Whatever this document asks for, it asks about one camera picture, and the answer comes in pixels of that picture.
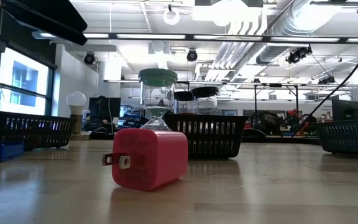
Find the red object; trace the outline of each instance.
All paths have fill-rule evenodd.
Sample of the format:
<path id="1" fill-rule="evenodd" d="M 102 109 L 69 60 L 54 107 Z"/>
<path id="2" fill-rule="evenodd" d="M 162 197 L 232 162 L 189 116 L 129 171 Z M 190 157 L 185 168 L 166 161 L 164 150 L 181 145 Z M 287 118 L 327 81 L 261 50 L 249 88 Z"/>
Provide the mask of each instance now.
<path id="1" fill-rule="evenodd" d="M 153 190 L 185 175 L 187 160 L 183 133 L 122 129 L 114 137 L 112 177 L 129 189 Z"/>

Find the plastic basket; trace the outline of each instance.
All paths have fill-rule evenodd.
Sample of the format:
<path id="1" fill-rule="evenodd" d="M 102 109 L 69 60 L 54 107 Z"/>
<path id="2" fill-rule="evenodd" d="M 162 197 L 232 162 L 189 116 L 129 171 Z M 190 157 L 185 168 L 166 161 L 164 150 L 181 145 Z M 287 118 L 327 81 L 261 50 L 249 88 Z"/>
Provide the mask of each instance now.
<path id="1" fill-rule="evenodd" d="M 165 115 L 173 131 L 186 135 L 189 157 L 199 158 L 236 157 L 246 120 L 246 116 Z"/>
<path id="2" fill-rule="evenodd" d="M 358 156 L 358 120 L 314 125 L 324 151 Z"/>
<path id="3" fill-rule="evenodd" d="M 75 120 L 0 111 L 0 142 L 24 142 L 24 149 L 66 146 Z"/>

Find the blue bin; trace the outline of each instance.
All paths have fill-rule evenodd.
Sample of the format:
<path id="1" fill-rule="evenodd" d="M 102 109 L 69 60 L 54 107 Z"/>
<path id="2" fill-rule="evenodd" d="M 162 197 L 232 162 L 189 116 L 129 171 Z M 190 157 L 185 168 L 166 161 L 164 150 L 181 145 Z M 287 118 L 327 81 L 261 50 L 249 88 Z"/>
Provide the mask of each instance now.
<path id="1" fill-rule="evenodd" d="M 24 142 L 0 143 L 0 162 L 15 158 L 24 153 Z"/>

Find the exposed ductwork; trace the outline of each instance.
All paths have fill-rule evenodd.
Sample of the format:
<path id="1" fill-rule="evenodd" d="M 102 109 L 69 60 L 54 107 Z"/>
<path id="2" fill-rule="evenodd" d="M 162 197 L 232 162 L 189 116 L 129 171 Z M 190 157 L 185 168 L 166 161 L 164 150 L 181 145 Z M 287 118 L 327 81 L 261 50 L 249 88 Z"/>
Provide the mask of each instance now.
<path id="1" fill-rule="evenodd" d="M 311 0 L 295 0 L 282 15 L 281 18 L 267 31 L 269 35 L 311 35 L 315 30 L 327 23 L 337 13 L 337 7 L 310 5 Z M 253 77 L 246 69 L 247 64 L 257 63 L 261 70 L 263 65 L 274 62 L 279 56 L 287 52 L 288 47 L 272 47 L 267 44 L 254 44 L 247 55 L 236 68 L 237 73 L 246 73 L 247 77 Z"/>

